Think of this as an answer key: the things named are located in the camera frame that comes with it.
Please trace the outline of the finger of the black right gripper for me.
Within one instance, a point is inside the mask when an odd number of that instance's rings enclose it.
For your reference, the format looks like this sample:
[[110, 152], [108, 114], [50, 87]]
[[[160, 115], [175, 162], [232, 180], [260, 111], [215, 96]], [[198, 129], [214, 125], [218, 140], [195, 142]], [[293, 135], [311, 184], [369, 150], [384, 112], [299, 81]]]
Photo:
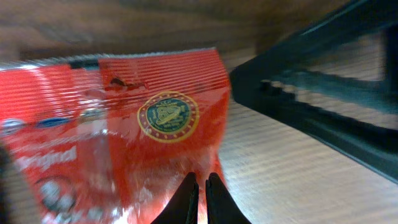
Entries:
[[397, 181], [396, 1], [351, 1], [230, 80], [237, 103]]

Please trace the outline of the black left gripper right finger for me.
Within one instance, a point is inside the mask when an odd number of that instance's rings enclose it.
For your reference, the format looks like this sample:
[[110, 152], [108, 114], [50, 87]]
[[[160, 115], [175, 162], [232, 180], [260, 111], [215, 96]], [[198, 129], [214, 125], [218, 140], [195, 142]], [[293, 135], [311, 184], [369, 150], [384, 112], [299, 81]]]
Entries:
[[209, 175], [205, 192], [208, 224], [251, 224], [217, 173]]

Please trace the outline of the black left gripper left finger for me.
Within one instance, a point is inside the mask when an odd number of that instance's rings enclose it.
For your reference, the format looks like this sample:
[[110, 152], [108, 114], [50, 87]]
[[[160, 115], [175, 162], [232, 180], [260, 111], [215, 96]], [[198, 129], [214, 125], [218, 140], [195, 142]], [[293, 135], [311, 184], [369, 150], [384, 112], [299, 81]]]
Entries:
[[166, 207], [151, 224], [197, 224], [198, 197], [196, 175], [189, 172]]

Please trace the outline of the red Hacks candy bag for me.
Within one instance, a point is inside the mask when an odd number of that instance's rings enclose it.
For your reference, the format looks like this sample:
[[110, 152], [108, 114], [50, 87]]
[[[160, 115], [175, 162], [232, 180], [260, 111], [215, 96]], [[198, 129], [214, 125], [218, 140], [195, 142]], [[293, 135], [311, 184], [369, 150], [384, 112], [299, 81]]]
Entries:
[[1, 69], [1, 141], [42, 223], [150, 223], [189, 172], [206, 223], [229, 94], [215, 49], [20, 63]]

